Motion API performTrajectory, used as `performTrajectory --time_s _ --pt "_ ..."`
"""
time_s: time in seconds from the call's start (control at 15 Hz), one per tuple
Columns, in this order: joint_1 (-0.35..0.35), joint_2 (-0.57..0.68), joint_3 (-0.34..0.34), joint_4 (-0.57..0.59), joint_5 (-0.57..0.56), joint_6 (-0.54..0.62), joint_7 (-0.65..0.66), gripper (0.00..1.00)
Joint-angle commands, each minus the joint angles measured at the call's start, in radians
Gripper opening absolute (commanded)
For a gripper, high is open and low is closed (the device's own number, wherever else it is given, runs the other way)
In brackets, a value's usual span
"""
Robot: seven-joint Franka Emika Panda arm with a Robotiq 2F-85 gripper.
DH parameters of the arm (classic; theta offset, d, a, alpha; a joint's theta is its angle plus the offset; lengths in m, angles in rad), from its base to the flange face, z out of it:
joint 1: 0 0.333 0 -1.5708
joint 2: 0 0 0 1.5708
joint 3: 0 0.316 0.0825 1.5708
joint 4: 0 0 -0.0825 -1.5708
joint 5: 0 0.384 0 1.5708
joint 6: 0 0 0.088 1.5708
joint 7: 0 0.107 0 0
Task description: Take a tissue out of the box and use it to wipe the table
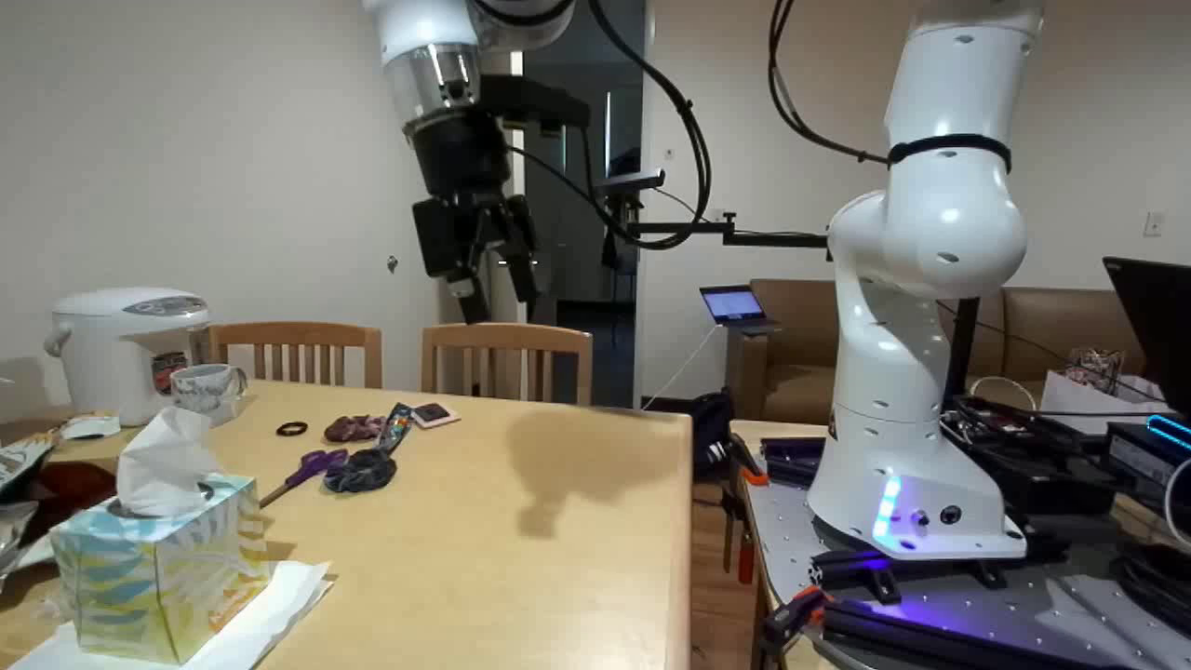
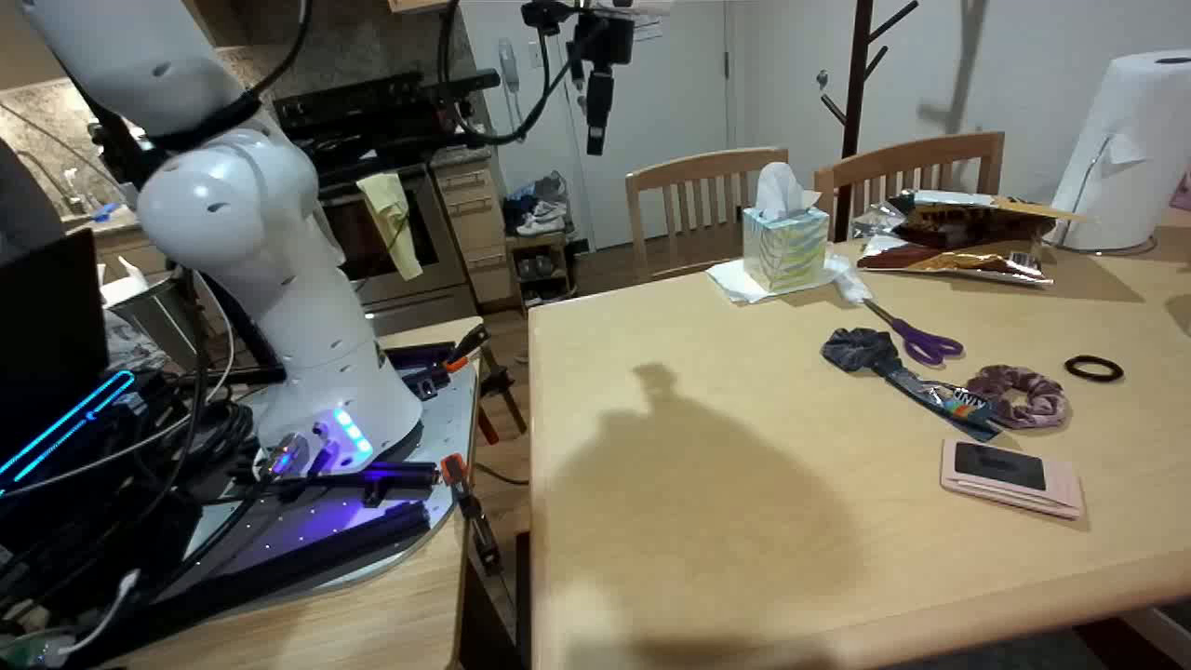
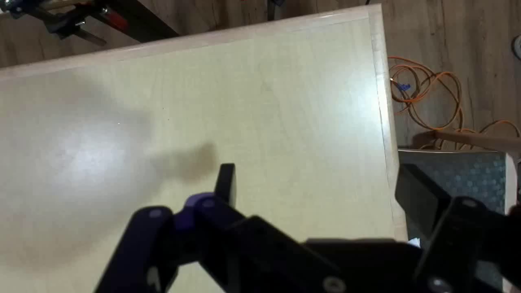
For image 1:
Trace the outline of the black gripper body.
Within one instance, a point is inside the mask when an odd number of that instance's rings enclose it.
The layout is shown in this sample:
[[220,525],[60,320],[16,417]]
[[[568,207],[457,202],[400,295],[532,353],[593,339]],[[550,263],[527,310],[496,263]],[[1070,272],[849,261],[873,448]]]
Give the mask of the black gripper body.
[[407,128],[428,199],[414,204],[428,277],[457,277],[496,246],[508,263],[532,257],[519,199],[505,199],[505,139],[485,112],[434,112]]

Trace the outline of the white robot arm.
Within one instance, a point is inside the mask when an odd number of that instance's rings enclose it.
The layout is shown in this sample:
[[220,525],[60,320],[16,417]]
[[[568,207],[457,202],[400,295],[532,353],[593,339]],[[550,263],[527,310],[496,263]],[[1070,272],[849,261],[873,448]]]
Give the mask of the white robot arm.
[[[487,76],[480,55],[547,46],[593,5],[362,0],[423,176],[414,204],[423,272],[470,320],[487,314],[485,252],[508,263],[519,299],[534,295],[532,228],[505,192],[501,130],[583,121],[572,96]],[[1043,0],[924,0],[885,104],[885,183],[826,228],[836,369],[806,508],[902,561],[1028,550],[1002,488],[942,434],[949,339],[936,307],[1002,287],[1022,261],[1008,121],[1037,34]]]

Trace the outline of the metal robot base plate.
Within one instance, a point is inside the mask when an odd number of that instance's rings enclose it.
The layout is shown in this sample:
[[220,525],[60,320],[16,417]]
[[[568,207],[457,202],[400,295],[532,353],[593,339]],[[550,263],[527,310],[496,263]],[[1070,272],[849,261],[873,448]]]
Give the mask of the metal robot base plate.
[[1191,670],[1191,635],[1146,613],[1107,561],[1163,544],[1130,500],[1105,516],[1050,516],[1062,561],[1008,566],[986,588],[966,566],[885,566],[812,520],[800,488],[746,488],[760,554],[760,665],[779,670]]

